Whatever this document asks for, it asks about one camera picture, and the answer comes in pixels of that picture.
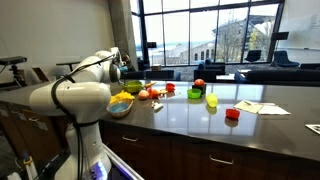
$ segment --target paper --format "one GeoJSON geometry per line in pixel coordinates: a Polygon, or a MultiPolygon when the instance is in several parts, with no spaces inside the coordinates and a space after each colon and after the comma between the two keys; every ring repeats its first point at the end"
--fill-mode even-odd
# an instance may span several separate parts
{"type": "Polygon", "coordinates": [[[251,102],[251,101],[241,101],[234,106],[234,108],[248,111],[257,114],[259,110],[263,107],[263,104],[251,102]]]}
{"type": "Polygon", "coordinates": [[[320,134],[320,124],[306,124],[306,126],[312,131],[320,134]]]}
{"type": "Polygon", "coordinates": [[[234,108],[254,114],[291,114],[274,103],[257,103],[247,100],[239,102],[234,106],[234,108]]]}
{"type": "Polygon", "coordinates": [[[264,105],[258,114],[291,114],[277,105],[264,105]]]}

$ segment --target drawer handle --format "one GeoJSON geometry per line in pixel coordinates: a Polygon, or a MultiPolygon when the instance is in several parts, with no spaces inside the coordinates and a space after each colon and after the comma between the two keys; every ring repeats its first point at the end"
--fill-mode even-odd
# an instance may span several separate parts
{"type": "Polygon", "coordinates": [[[220,162],[220,163],[224,163],[224,164],[230,164],[232,165],[233,164],[233,159],[231,162],[228,162],[228,161],[222,161],[222,160],[219,160],[219,159],[214,159],[211,157],[211,154],[209,154],[209,158],[212,160],[212,161],[216,161],[216,162],[220,162]]]}
{"type": "Polygon", "coordinates": [[[40,118],[37,118],[36,116],[29,118],[29,121],[37,122],[40,118]]]}
{"type": "Polygon", "coordinates": [[[123,135],[123,136],[122,136],[122,139],[127,140],[127,141],[136,142],[136,141],[138,141],[138,139],[139,139],[139,138],[136,138],[136,139],[130,139],[130,138],[127,138],[127,137],[126,137],[126,135],[123,135]]]}

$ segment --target kitchen counter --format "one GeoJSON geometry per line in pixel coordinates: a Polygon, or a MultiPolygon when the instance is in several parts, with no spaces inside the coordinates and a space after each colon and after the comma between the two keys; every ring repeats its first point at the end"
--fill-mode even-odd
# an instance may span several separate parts
{"type": "MultiPolygon", "coordinates": [[[[163,89],[165,81],[157,81],[153,88],[163,89]]],[[[208,83],[206,94],[218,96],[217,108],[209,108],[205,95],[188,99],[187,89],[192,82],[173,82],[174,93],[156,99],[164,106],[155,112],[153,100],[136,98],[131,112],[122,119],[114,119],[102,112],[101,120],[112,123],[164,131],[242,147],[320,161],[320,136],[305,124],[320,123],[320,97],[317,87],[245,85],[208,83]],[[291,115],[257,115],[241,111],[239,121],[225,118],[225,110],[241,100],[272,102],[291,115]]],[[[29,105],[30,93],[45,84],[0,93],[0,101],[29,105]]],[[[121,91],[111,84],[112,94],[121,91]]]]}

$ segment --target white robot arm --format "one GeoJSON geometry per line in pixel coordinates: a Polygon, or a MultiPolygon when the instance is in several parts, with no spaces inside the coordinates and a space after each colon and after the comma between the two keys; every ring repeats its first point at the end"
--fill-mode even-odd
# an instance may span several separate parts
{"type": "Polygon", "coordinates": [[[99,51],[65,77],[31,93],[29,104],[34,112],[47,116],[66,114],[72,120],[66,132],[71,155],[55,179],[106,179],[111,162],[103,148],[97,120],[111,98],[110,86],[105,83],[120,78],[115,65],[122,65],[119,56],[117,48],[99,51]]]}

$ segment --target glossy countertop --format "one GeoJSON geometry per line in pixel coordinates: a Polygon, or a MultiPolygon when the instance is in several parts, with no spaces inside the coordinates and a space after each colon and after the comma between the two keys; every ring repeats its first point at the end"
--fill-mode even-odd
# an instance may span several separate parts
{"type": "MultiPolygon", "coordinates": [[[[135,95],[126,117],[114,119],[101,112],[100,119],[320,161],[320,135],[305,127],[305,124],[320,124],[320,88],[208,83],[206,94],[215,93],[219,99],[217,108],[210,108],[206,94],[200,99],[188,99],[187,89],[193,82],[170,82],[176,85],[175,92],[143,101],[135,95]],[[275,103],[291,114],[258,115],[240,111],[238,121],[226,119],[225,110],[241,100],[275,103]],[[152,101],[162,103],[163,108],[154,111],[152,101]]],[[[164,89],[166,83],[157,81],[152,87],[164,89]]],[[[43,85],[0,93],[0,101],[28,106],[30,93],[43,85]]],[[[120,91],[121,86],[111,84],[112,95],[120,91]]]]}

